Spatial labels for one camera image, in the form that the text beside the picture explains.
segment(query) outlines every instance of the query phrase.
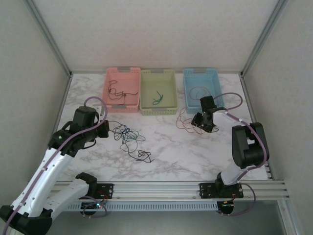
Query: plastic basket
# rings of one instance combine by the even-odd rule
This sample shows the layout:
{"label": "plastic basket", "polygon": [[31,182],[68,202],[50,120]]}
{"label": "plastic basket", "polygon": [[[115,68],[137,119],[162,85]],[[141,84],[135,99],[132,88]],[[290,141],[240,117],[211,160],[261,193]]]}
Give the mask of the plastic basket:
{"label": "plastic basket", "polygon": [[[154,105],[154,99],[160,98]],[[140,110],[142,115],[174,115],[178,109],[175,73],[173,70],[142,70]]]}
{"label": "plastic basket", "polygon": [[108,68],[102,99],[111,113],[138,112],[140,68]]}
{"label": "plastic basket", "polygon": [[[222,93],[216,69],[184,69],[184,85],[188,114],[202,113],[200,98]],[[218,107],[224,106],[222,96],[214,101]]]}

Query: white wall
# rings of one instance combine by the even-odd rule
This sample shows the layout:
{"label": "white wall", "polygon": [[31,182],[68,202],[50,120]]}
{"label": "white wall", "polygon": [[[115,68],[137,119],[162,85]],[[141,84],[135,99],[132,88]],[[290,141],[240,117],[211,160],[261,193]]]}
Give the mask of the white wall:
{"label": "white wall", "polygon": [[21,0],[0,4],[0,206],[38,167],[67,78]]}
{"label": "white wall", "polygon": [[246,77],[272,166],[313,234],[313,1],[289,0]]}
{"label": "white wall", "polygon": [[240,71],[277,0],[35,0],[72,71]]}

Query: white marble surface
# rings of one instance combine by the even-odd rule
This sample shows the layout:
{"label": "white marble surface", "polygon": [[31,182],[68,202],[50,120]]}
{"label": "white marble surface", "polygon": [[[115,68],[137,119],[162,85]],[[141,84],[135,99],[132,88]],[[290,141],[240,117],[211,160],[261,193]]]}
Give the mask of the white marble surface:
{"label": "white marble surface", "polygon": [[[220,74],[222,92],[237,92],[243,96],[237,74]],[[231,156],[231,129],[219,127],[217,133],[190,134],[175,126],[181,108],[185,107],[183,75],[176,74],[179,110],[170,116],[142,116],[135,114],[109,113],[108,120],[116,120],[145,136],[138,149],[150,151],[152,163],[135,161],[119,149],[112,133],[107,139],[97,139],[97,145],[80,150],[71,164],[63,171],[59,181],[72,181],[81,172],[98,178],[98,181],[198,181],[215,180],[216,175],[233,161]],[[72,120],[76,108],[83,105],[89,96],[102,95],[104,74],[75,74],[67,96],[59,128]],[[224,97],[226,107],[239,102],[233,96]],[[97,106],[98,101],[88,105]],[[250,121],[246,102],[231,113]],[[193,115],[185,114],[183,119]],[[264,167],[249,172],[244,180],[267,180]]]}

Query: pink basket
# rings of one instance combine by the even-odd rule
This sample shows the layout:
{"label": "pink basket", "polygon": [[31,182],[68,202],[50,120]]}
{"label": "pink basket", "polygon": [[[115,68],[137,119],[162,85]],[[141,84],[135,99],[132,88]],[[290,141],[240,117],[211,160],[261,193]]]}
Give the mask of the pink basket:
{"label": "pink basket", "polygon": [[140,68],[108,68],[102,99],[111,113],[138,112]]}

